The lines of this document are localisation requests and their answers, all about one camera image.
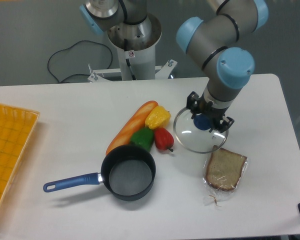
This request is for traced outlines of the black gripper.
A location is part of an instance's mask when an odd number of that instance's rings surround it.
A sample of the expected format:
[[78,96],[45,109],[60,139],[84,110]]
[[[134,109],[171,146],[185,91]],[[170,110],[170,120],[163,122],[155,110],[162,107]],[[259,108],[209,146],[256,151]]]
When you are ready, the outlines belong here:
[[187,97],[186,108],[190,110],[192,120],[196,116],[196,126],[210,127],[210,133],[212,131],[226,132],[235,122],[233,118],[224,116],[227,107],[214,108],[210,101],[207,102],[203,96],[199,98],[199,95],[194,91]]

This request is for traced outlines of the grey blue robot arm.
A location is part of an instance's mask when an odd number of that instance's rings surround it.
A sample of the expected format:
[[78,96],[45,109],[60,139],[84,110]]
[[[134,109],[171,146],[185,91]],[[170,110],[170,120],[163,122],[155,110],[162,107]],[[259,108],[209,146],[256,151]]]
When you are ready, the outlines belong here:
[[[234,123],[227,109],[255,69],[251,54],[233,43],[263,26],[269,10],[263,0],[212,0],[210,5],[215,17],[189,18],[177,30],[176,42],[209,79],[202,96],[193,92],[187,98],[194,125],[222,133]],[[107,33],[117,48],[123,80],[155,77],[155,58],[147,51],[154,49],[162,29],[145,0],[88,0],[79,9],[90,29]]]

